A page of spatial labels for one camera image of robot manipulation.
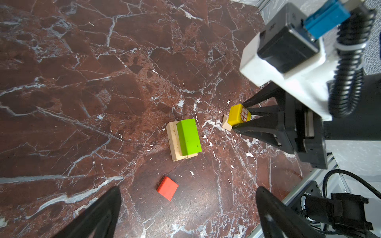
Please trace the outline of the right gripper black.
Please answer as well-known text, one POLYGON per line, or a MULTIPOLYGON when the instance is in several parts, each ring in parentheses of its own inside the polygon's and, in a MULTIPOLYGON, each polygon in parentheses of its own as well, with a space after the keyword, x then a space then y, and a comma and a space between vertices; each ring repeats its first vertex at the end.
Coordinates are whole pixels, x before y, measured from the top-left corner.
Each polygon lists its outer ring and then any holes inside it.
MULTIPOLYGON (((279 93, 281 88, 271 82, 242 105, 249 108, 276 98, 279 93)), ((380 74, 364 76, 360 101, 351 115, 328 122, 289 93, 284 96, 284 114, 272 114, 238 124, 233 126, 233 131, 277 149, 292 149, 302 162, 317 169, 327 169, 326 141, 381 139, 380 74)))

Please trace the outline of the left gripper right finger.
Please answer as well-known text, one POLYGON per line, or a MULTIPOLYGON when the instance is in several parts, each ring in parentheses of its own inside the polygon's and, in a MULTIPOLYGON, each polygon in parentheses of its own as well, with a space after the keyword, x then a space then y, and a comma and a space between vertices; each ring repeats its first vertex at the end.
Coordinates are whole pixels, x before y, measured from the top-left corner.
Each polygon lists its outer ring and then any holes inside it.
POLYGON ((265 187, 256 192, 256 204, 265 238, 323 238, 265 187))

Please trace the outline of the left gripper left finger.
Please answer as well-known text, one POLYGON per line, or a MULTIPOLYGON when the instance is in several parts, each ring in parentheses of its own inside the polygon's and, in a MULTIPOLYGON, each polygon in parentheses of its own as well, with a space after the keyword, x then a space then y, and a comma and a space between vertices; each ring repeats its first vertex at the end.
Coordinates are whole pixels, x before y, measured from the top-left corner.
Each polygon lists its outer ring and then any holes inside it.
POLYGON ((105 192, 84 212, 76 217, 55 238, 95 238, 114 237, 118 223, 122 197, 120 188, 114 186, 105 192))

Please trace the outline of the yellow printed cube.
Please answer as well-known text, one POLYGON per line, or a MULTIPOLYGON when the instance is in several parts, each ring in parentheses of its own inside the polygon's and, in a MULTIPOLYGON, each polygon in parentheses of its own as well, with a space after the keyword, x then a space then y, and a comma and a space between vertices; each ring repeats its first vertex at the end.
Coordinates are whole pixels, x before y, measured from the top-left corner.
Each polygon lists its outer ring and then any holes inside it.
POLYGON ((235 105, 230 108, 228 115, 228 124, 236 126, 245 122, 249 122, 252 114, 242 104, 235 105))

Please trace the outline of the small wood tile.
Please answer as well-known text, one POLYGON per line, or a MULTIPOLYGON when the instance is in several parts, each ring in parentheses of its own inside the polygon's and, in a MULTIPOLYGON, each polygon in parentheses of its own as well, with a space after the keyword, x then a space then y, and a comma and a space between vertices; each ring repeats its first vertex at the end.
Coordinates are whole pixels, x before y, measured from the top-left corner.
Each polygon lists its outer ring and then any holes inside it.
POLYGON ((227 131, 231 131, 232 130, 232 126, 228 123, 228 116, 227 115, 223 116, 223 122, 222 122, 222 126, 221 127, 223 129, 227 130, 227 131))

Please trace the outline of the red cube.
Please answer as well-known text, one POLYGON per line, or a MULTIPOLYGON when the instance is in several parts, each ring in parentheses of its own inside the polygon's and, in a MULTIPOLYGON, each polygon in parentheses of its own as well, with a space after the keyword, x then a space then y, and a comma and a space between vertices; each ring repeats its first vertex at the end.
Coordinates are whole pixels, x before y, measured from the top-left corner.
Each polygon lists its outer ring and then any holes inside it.
POLYGON ((164 177, 157 189, 157 192, 164 198, 166 198, 168 201, 171 201, 178 187, 179 185, 175 183, 172 179, 170 179, 169 177, 164 177))

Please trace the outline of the green long block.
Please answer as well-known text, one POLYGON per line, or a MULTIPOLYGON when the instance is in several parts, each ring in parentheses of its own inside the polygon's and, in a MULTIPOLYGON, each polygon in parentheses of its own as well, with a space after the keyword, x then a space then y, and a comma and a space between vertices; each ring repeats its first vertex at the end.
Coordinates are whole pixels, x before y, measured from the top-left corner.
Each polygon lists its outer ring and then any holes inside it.
POLYGON ((202 152, 200 137, 195 119, 179 121, 176 124, 181 153, 183 156, 202 152))

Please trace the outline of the grooved natural wood block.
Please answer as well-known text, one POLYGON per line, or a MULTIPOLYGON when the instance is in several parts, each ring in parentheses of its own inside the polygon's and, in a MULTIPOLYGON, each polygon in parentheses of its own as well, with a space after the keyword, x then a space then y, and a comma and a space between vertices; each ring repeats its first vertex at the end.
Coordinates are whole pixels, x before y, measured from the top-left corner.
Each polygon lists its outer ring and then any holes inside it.
POLYGON ((179 121, 170 122, 166 126, 173 162, 180 161, 183 159, 191 159, 192 157, 195 157, 198 155, 197 153, 191 154, 191 155, 182 155, 179 136, 178 136, 178 130, 177 130, 178 123, 179 121))

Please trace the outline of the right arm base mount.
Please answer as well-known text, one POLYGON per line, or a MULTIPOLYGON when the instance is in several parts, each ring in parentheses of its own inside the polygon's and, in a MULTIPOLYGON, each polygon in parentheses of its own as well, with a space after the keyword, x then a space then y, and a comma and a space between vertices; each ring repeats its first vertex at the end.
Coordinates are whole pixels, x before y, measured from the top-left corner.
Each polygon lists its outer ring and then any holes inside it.
POLYGON ((322 183, 322 197, 308 193, 301 195, 303 216, 312 222, 323 223, 319 232, 324 235, 344 235, 349 238, 377 238, 373 224, 366 219, 365 204, 369 199, 351 193, 332 193, 327 197, 329 178, 334 174, 344 174, 357 180, 376 197, 381 193, 358 175, 341 169, 329 171, 322 183))

